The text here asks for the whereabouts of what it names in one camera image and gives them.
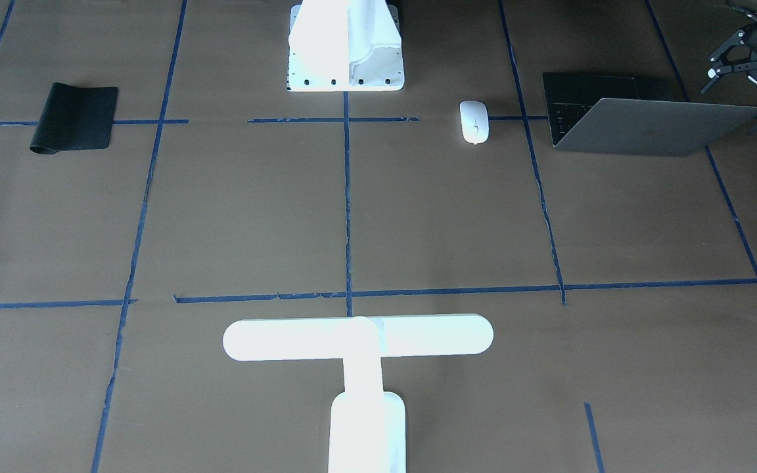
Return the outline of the grey laptop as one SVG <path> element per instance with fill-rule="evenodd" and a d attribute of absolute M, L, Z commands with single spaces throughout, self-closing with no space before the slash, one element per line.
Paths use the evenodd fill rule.
<path fill-rule="evenodd" d="M 687 156 L 757 118 L 757 106 L 676 101 L 664 79 L 544 72 L 553 147 Z"/>

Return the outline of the black mouse pad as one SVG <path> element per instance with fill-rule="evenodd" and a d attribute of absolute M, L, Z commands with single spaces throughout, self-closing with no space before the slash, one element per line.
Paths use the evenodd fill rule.
<path fill-rule="evenodd" d="M 30 141 L 30 152 L 52 155 L 108 148 L 117 102 L 117 87 L 52 83 Z"/>

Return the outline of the white computer mouse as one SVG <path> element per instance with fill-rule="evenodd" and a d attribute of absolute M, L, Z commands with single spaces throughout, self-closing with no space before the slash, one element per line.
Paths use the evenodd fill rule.
<path fill-rule="evenodd" d="M 486 105 L 478 100 L 465 100 L 459 104 L 461 135 L 466 143 L 477 146 L 490 135 L 490 121 Z"/>

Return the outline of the white desk lamp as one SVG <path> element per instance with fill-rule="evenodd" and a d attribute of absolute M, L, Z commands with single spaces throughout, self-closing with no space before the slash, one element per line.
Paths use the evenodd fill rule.
<path fill-rule="evenodd" d="M 328 470 L 405 472 L 406 408 L 384 388 L 387 357 L 477 355 L 495 338 L 483 315 L 246 319 L 222 336 L 240 362 L 339 359 L 344 389 L 330 409 Z"/>

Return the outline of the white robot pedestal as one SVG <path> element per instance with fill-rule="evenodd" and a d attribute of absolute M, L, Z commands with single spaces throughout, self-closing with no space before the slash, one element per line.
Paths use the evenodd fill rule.
<path fill-rule="evenodd" d="M 288 47 L 289 92 L 384 92 L 405 85 L 398 1 L 295 4 Z"/>

